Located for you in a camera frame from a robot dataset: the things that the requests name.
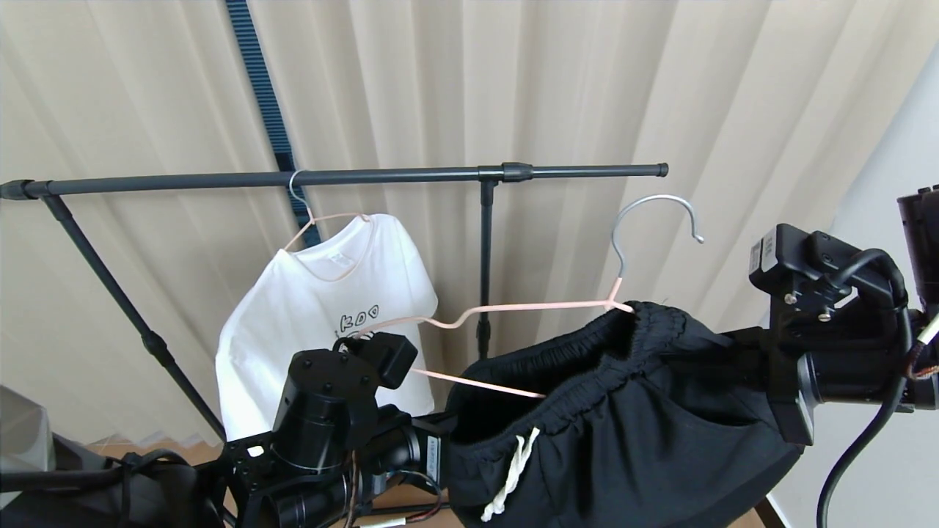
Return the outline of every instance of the beige curtain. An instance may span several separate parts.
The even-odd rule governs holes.
[[[894,2],[252,2],[294,148],[309,169],[668,162],[665,179],[496,191],[495,303],[605,295],[616,211],[620,299],[717,330],[759,320],[750,244],[777,222],[826,228],[939,39],[939,4]],[[3,180],[272,170],[221,2],[0,4]],[[475,184],[308,188],[316,212],[387,211],[453,319],[478,299]],[[292,226],[277,189],[67,198],[183,369],[216,405],[221,325]],[[4,202],[4,384],[79,440],[208,428],[43,206]],[[325,225],[329,236],[342,224]],[[494,353],[590,310],[493,317]],[[430,333],[432,366],[474,353],[472,320]]]

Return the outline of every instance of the black shorts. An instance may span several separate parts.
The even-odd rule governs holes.
[[[801,448],[778,434],[763,393],[673,372],[663,352],[730,343],[687,313],[630,303],[584,328],[484,360],[463,377],[547,395],[456,385],[446,456],[450,501],[467,526],[719,526],[756,505]],[[480,516],[518,446],[541,430],[505,511]]]

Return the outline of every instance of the elastic waistband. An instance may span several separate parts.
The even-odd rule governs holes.
[[[516,448],[516,435],[527,436],[533,427],[545,434],[568,427],[610,391],[661,365],[650,360],[674,348],[685,332],[689,315],[655,303],[629,305],[636,310],[635,315],[610,310],[570,334],[471,365],[463,373],[464,378],[506,384],[538,376],[539,372],[557,375],[559,369],[578,358],[597,357],[594,368],[564,380],[502,433],[477,443],[452,443],[452,454],[461,458],[498,458]],[[459,413],[464,402],[478,390],[481,389],[455,386],[447,400],[447,412]]]

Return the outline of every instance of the t-shirt sleeve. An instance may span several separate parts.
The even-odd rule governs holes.
[[[421,254],[418,253],[417,246],[414,245],[414,241],[397,218],[394,218],[394,229],[408,275],[411,300],[414,303],[414,315],[426,318],[433,317],[434,313],[437,312],[437,293],[434,291],[434,285],[430,282],[430,276],[427,275],[427,269],[423,266]]]

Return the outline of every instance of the hanger hook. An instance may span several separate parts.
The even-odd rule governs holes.
[[[691,205],[690,202],[685,200],[680,196],[674,194],[650,194],[644,196],[635,202],[629,204],[628,206],[620,210],[620,214],[616,215],[616,222],[613,223],[613,232],[610,235],[613,241],[613,251],[616,252],[616,257],[620,259],[620,274],[619,277],[622,279],[626,275],[626,257],[623,255],[623,248],[620,247],[620,243],[617,242],[617,235],[620,232],[620,224],[623,222],[623,217],[630,210],[635,209],[636,207],[653,200],[671,200],[673,202],[678,202],[685,207],[685,210],[688,211],[688,216],[691,217],[691,237],[694,238],[698,243],[704,243],[704,237],[698,234],[698,215],[695,214],[695,208]]]
[[[290,191],[290,195],[293,196],[294,199],[306,206],[306,212],[310,215],[310,220],[313,221],[313,210],[310,209],[310,204],[303,198],[297,196],[297,193],[295,193],[293,190],[293,179],[296,178],[297,174],[301,172],[303,172],[303,169],[294,171],[294,173],[290,175],[290,181],[287,182],[287,190]]]

